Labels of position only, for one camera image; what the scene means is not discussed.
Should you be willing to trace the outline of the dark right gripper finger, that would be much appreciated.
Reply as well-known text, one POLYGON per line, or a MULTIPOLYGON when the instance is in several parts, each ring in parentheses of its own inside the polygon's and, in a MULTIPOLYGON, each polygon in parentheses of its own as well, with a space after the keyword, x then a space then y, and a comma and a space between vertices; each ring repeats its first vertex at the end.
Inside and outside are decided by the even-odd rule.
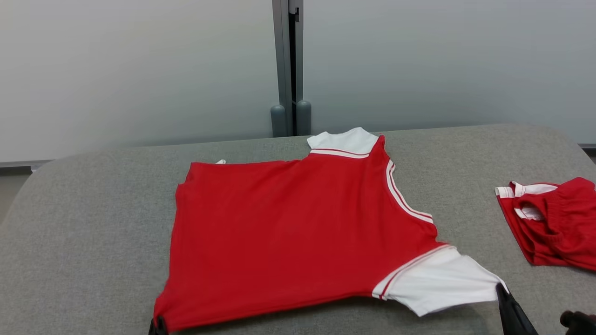
POLYGON ((504 284, 497 284, 495 290, 504 335, 538 335, 528 316, 504 284))

